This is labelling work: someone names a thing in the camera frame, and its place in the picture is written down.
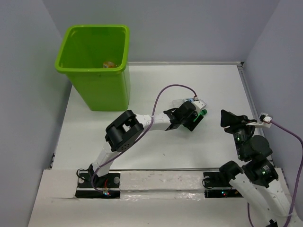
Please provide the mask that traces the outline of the green plastic bottle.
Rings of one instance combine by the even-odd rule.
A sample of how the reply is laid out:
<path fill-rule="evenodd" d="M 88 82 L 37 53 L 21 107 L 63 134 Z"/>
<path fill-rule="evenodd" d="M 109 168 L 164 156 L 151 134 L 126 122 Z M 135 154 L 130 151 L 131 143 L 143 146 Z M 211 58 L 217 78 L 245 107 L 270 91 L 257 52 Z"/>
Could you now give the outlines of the green plastic bottle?
<path fill-rule="evenodd" d="M 199 112 L 199 114 L 197 115 L 197 117 L 194 119 L 194 122 L 202 120 L 206 114 L 207 114 L 207 110 L 206 109 L 202 109 Z"/>

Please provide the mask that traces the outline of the clear bottle green blue label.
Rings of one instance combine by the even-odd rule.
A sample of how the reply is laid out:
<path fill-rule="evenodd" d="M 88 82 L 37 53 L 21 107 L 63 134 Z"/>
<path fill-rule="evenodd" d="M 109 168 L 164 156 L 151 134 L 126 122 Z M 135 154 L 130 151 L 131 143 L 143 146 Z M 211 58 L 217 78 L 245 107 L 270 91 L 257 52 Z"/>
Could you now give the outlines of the clear bottle green blue label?
<path fill-rule="evenodd" d="M 171 102 L 172 108 L 179 108 L 184 102 L 189 101 L 193 102 L 193 98 L 184 98 L 184 99 L 175 99 Z"/>

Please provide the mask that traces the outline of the small orange bottle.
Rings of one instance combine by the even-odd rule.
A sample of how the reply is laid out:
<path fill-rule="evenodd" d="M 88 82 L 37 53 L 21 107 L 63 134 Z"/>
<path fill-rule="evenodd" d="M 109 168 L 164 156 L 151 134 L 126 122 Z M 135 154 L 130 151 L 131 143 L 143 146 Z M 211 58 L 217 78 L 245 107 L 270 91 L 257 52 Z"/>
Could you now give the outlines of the small orange bottle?
<path fill-rule="evenodd" d="M 115 68 L 116 64 L 111 62 L 111 61 L 106 61 L 103 63 L 103 68 L 105 69 L 111 69 L 111 68 Z"/>

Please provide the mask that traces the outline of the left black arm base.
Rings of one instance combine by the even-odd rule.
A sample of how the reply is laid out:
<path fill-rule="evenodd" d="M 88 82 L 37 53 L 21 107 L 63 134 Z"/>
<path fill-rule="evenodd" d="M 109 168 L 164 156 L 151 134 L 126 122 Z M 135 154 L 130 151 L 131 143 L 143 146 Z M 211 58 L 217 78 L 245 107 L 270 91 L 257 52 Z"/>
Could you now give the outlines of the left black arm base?
<path fill-rule="evenodd" d="M 107 175 L 94 177 L 94 187 L 91 184 L 93 172 L 78 169 L 75 197 L 78 199 L 119 199 L 121 173 L 110 171 Z"/>

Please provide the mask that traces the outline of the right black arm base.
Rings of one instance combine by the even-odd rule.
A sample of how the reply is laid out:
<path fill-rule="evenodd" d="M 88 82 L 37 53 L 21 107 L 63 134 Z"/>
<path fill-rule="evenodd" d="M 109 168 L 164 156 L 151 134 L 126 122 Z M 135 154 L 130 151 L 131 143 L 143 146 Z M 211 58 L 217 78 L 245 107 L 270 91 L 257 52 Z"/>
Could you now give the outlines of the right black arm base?
<path fill-rule="evenodd" d="M 222 165 L 219 170 L 204 172 L 202 186 L 206 198 L 242 198 L 236 188 L 236 177 L 242 175 L 241 168 L 234 161 Z"/>

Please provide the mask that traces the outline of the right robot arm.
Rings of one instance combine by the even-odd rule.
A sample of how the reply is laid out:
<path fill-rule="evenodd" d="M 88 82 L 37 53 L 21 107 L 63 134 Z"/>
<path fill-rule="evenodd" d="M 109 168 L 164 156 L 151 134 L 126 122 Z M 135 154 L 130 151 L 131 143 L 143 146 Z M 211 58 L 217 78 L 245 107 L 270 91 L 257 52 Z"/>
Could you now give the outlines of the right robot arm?
<path fill-rule="evenodd" d="M 237 156 L 245 162 L 239 166 L 229 161 L 219 168 L 218 180 L 231 185 L 267 222 L 269 227 L 301 227 L 302 220 L 279 181 L 279 175 L 268 160 L 273 151 L 268 140 L 255 135 L 258 127 L 270 127 L 272 118 L 262 114 L 258 120 L 221 110 L 220 126 L 233 136 Z"/>

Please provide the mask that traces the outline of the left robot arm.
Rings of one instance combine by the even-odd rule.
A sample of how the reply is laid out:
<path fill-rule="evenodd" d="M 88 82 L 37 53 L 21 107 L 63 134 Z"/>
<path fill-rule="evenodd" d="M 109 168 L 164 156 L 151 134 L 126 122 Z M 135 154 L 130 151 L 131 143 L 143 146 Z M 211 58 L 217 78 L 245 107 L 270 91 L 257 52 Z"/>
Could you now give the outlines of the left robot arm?
<path fill-rule="evenodd" d="M 170 131 L 184 126 L 190 131 L 207 113 L 202 100 L 184 99 L 179 106 L 156 115 L 123 112 L 106 128 L 105 142 L 97 159 L 88 167 L 88 181 L 100 187 L 106 180 L 114 158 L 130 149 L 148 131 Z"/>

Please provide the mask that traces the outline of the green plastic bin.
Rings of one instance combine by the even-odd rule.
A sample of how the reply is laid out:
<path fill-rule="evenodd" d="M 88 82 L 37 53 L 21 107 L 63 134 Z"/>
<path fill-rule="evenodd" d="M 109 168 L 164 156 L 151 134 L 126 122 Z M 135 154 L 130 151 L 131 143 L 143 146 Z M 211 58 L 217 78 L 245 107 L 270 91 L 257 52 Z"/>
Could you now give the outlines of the green plastic bin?
<path fill-rule="evenodd" d="M 92 111 L 124 111 L 130 102 L 130 31 L 126 25 L 74 25 L 68 28 L 55 60 Z M 105 69 L 111 61 L 115 68 Z"/>

